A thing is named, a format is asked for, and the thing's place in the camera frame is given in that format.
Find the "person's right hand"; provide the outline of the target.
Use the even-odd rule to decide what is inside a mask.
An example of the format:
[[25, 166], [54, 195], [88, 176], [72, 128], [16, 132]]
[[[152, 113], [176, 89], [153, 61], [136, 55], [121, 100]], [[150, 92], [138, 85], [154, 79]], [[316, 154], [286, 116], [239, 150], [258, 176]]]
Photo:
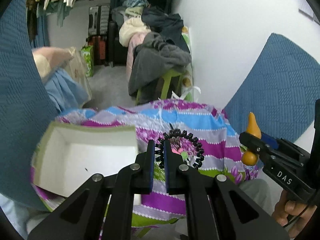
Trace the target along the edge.
[[[288, 192], [283, 190], [280, 199], [274, 207], [272, 217], [281, 225], [285, 226], [288, 223], [288, 216], [298, 216], [305, 208], [306, 205], [299, 202], [288, 200]], [[288, 230], [289, 237], [294, 239], [304, 229], [308, 221], [315, 213], [317, 206], [308, 207], [303, 214], [297, 219], [293, 226]]]

